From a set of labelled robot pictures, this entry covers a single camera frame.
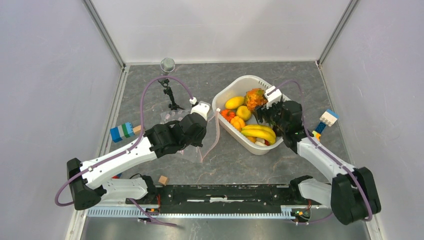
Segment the yellow toy bananas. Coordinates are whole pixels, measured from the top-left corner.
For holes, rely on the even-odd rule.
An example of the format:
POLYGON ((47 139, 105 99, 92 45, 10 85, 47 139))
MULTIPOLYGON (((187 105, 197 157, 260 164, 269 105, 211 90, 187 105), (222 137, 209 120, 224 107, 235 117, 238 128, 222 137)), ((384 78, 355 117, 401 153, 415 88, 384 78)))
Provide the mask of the yellow toy bananas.
POLYGON ((258 124, 251 124, 246 125, 242 131, 241 134, 249 137, 256 137, 256 138, 262 138, 264 140, 267 140, 270 145, 273 145, 277 141, 277 135, 274 132, 274 130, 268 126, 264 125, 258 125, 258 124))

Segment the orange toy pineapple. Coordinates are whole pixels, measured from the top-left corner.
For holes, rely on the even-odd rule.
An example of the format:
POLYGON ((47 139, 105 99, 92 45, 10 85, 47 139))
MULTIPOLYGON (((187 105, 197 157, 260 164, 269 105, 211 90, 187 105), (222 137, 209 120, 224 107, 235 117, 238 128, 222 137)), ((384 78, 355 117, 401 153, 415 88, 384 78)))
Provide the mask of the orange toy pineapple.
POLYGON ((257 106, 262 106, 268 102, 264 96, 265 90, 262 88, 253 88, 246 92, 244 97, 244 104, 248 110, 253 112, 257 106))

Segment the clear zip top bag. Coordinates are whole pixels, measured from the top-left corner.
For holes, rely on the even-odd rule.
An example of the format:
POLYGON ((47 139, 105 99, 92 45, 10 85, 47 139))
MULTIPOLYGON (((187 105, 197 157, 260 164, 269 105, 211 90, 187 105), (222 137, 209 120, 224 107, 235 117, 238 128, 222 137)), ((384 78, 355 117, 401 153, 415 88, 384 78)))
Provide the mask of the clear zip top bag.
MULTIPOLYGON (((189 109, 168 110, 160 114, 160 123, 166 124, 172 121, 182 121, 190 113, 191 111, 189 109)), ((216 115, 210 110, 207 114, 205 124, 203 124, 203 129, 201 129, 201 125, 199 124, 193 126, 192 129, 189 132, 192 141, 184 149, 178 150, 171 156, 200 164, 217 143, 216 115)))

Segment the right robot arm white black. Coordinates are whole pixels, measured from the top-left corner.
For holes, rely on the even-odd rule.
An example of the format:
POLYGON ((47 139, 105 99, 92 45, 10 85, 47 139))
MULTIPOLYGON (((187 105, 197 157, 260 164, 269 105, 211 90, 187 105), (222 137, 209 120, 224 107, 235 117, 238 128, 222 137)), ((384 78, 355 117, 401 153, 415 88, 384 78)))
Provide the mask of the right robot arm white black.
POLYGON ((382 210, 372 172, 355 167, 324 147, 304 126, 302 105, 293 100, 265 104, 255 108, 260 123, 276 127, 278 137, 294 153, 309 161, 329 181, 319 182, 311 176, 291 181, 289 199, 295 204, 312 200, 331 209, 336 219, 349 225, 372 220, 382 210))

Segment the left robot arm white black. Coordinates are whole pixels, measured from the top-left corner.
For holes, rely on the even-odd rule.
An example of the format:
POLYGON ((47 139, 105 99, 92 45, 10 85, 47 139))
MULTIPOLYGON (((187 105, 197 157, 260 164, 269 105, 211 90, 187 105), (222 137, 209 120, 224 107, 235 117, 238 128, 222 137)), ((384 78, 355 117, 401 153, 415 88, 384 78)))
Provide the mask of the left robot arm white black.
POLYGON ((115 199, 142 200, 153 203, 157 190, 146 177, 115 179, 114 176, 139 164, 175 154, 188 146, 202 147, 207 133, 207 115, 189 113, 182 120, 156 124, 131 143, 101 157, 67 161, 66 183, 75 210, 89 209, 101 201, 115 199))

